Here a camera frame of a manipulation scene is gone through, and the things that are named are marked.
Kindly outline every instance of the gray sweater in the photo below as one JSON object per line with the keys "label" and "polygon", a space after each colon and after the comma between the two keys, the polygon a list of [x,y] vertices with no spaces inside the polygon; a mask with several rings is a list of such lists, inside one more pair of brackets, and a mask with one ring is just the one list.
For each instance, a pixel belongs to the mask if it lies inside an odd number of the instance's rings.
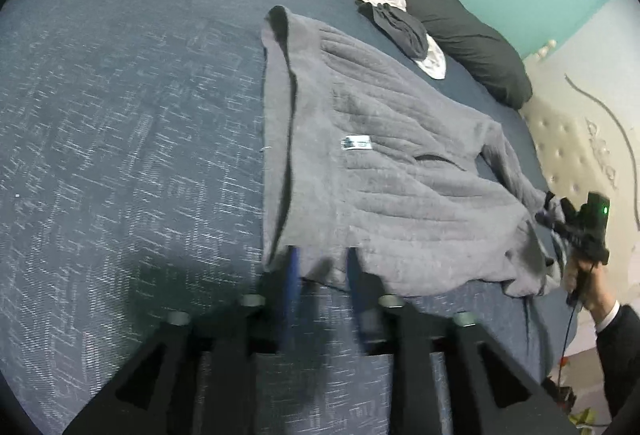
{"label": "gray sweater", "polygon": [[[262,32],[264,261],[301,248],[301,275],[343,287],[344,249],[401,295],[468,280],[512,296],[558,286],[532,227],[545,194],[499,123],[379,50],[277,6]],[[367,135],[371,150],[344,150]],[[503,182],[478,176],[482,155]],[[552,212],[561,213],[557,202]]]}

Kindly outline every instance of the person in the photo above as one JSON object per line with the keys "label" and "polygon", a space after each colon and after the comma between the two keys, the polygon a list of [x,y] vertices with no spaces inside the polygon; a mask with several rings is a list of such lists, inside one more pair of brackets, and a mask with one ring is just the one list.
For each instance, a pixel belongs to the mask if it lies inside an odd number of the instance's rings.
{"label": "person", "polygon": [[[620,305],[610,291],[606,269],[601,263],[572,256],[565,275],[566,290],[572,292],[578,269],[591,277],[580,297],[596,325],[597,348],[604,373],[604,391],[611,418],[640,393],[640,318],[629,305]],[[629,405],[629,409],[639,410]]]}

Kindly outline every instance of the headboard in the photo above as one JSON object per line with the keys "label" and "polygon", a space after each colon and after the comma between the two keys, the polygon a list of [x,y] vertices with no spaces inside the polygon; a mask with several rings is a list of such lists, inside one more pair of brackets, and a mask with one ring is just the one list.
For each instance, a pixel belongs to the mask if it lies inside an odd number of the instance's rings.
{"label": "headboard", "polygon": [[[640,295],[629,281],[634,246],[640,240],[636,136],[607,105],[590,94],[579,72],[544,68],[548,48],[524,60],[533,97],[520,111],[536,145],[542,173],[551,191],[576,206],[598,191],[611,200],[607,226],[610,283],[621,301]],[[587,312],[578,319],[578,335],[568,355],[595,346],[593,322]]]}

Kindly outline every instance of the blue bed sheet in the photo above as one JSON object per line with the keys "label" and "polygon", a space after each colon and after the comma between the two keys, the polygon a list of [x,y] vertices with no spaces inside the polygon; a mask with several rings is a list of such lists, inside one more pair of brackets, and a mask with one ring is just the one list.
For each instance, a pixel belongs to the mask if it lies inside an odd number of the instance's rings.
{"label": "blue bed sheet", "polygon": [[[354,0],[11,0],[0,12],[0,371],[44,435],[167,311],[209,311],[255,281],[260,28],[278,4],[420,73]],[[501,122],[545,188],[524,122],[447,62],[431,83]],[[537,379],[569,317],[562,293],[512,299],[483,282],[414,301],[475,312]],[[289,344],[260,359],[258,433],[386,433],[389,370],[362,356],[348,298],[308,285]]]}

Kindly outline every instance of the metal bolt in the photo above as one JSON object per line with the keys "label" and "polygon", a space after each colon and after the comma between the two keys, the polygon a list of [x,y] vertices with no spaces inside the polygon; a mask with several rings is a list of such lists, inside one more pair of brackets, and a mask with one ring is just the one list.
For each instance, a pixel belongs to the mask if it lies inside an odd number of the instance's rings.
{"label": "metal bolt", "polygon": [[245,294],[242,296],[240,303],[244,307],[264,307],[267,300],[261,294]]}
{"label": "metal bolt", "polygon": [[172,310],[166,317],[167,323],[171,323],[171,325],[177,325],[179,327],[188,325],[190,321],[191,317],[181,310]]}
{"label": "metal bolt", "polygon": [[384,296],[380,296],[378,303],[380,303],[380,305],[385,309],[395,309],[396,307],[404,305],[404,301],[398,298],[395,294],[385,294]]}
{"label": "metal bolt", "polygon": [[459,312],[453,316],[453,321],[459,327],[470,327],[476,324],[476,317],[471,312]]}

